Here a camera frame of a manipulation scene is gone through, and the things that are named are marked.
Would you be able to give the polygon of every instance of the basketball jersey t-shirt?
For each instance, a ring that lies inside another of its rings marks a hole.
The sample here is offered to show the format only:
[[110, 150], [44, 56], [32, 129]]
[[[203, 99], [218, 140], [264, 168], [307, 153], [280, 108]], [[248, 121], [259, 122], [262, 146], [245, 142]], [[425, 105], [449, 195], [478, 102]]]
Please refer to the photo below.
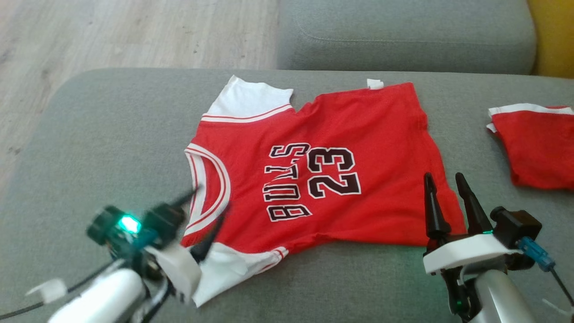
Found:
[[465, 231], [412, 83], [322, 94], [300, 111], [292, 92], [233, 76], [185, 149], [200, 190], [182, 245], [230, 203], [201, 264], [198, 306], [322, 243], [425, 245], [426, 172], [453, 233]]

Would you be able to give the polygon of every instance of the gray upholstered surface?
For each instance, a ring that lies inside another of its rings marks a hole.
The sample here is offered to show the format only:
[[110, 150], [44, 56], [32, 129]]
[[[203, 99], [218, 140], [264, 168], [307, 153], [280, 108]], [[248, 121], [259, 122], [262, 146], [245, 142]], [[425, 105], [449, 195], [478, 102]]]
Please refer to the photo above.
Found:
[[[113, 69], [71, 79], [44, 113], [0, 205], [0, 312], [53, 277], [68, 283], [108, 260], [84, 229], [112, 203], [142, 210], [191, 184], [183, 149], [202, 112], [233, 74], [295, 89], [301, 107], [321, 93], [364, 87], [366, 78], [414, 83], [451, 185], [461, 171], [485, 209], [526, 209], [540, 243], [574, 289], [574, 196], [516, 188], [502, 148], [485, 129], [487, 108], [517, 102], [571, 105], [574, 80], [413, 72]], [[279, 266], [197, 310], [169, 302], [158, 322], [457, 322], [421, 248], [337, 243], [289, 255]], [[549, 274], [513, 272], [540, 321], [566, 321], [541, 299], [566, 307]], [[49, 305], [12, 322], [40, 322]]]
[[530, 74], [526, 0], [283, 0], [278, 68]]

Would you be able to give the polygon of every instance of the gray ottoman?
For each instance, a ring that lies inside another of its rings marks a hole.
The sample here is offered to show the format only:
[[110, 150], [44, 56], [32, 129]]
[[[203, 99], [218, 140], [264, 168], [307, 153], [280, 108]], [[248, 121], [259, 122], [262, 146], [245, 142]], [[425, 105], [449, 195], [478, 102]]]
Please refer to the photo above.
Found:
[[283, 0], [278, 68], [530, 74], [526, 0]]
[[[0, 313], [36, 302], [23, 295], [54, 277], [75, 283], [108, 261], [85, 235], [95, 212], [110, 203], [138, 213], [188, 189], [183, 149], [201, 114], [232, 74], [294, 88], [300, 108], [330, 91], [413, 82], [454, 187], [466, 174], [487, 211], [526, 209], [544, 228], [540, 244], [574, 281], [572, 210], [563, 191], [516, 188], [503, 149], [489, 135], [487, 108], [516, 102], [574, 102], [574, 80], [511, 75], [415, 72], [97, 70], [68, 81], [53, 97], [5, 200], [0, 205]], [[201, 308], [170, 300], [157, 322], [459, 322], [448, 312], [439, 277], [425, 275], [423, 248], [334, 243], [289, 255], [277, 267]], [[559, 322], [541, 298], [567, 308], [549, 274], [511, 272], [538, 319]], [[63, 303], [7, 322], [45, 321]]]

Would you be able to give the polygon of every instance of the folded clothing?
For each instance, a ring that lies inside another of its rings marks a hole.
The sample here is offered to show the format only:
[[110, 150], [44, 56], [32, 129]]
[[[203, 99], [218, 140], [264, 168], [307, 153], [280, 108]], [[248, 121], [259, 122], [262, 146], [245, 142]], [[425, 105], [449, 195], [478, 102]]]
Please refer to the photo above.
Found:
[[512, 182], [574, 190], [574, 111], [520, 103], [488, 110], [486, 127], [503, 142]]

